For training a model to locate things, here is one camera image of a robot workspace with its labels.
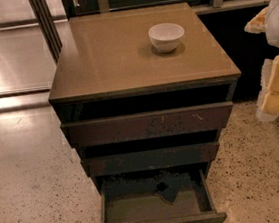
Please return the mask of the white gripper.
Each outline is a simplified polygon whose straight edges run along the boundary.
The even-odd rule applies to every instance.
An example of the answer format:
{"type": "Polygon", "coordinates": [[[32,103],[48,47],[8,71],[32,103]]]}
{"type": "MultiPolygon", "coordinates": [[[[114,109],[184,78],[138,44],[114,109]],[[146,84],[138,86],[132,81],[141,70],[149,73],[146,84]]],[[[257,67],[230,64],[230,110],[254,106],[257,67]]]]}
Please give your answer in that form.
{"type": "MultiPolygon", "coordinates": [[[[247,33],[265,32],[267,8],[258,12],[244,28],[247,33]]],[[[279,117],[279,54],[274,59],[265,59],[261,71],[262,89],[258,94],[257,118],[262,122],[273,122],[279,117]]]]}

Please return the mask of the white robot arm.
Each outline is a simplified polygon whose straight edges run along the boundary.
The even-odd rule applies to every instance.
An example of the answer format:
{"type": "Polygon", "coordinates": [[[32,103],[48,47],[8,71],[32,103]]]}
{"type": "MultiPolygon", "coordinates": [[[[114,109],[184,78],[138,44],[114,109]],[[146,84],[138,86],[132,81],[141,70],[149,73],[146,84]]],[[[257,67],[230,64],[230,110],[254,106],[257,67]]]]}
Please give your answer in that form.
{"type": "MultiPolygon", "coordinates": [[[[271,0],[244,28],[247,33],[265,33],[267,43],[279,48],[279,0],[271,0]]],[[[273,122],[279,117],[279,54],[273,60],[265,59],[261,71],[261,91],[257,100],[257,118],[273,122]]]]}

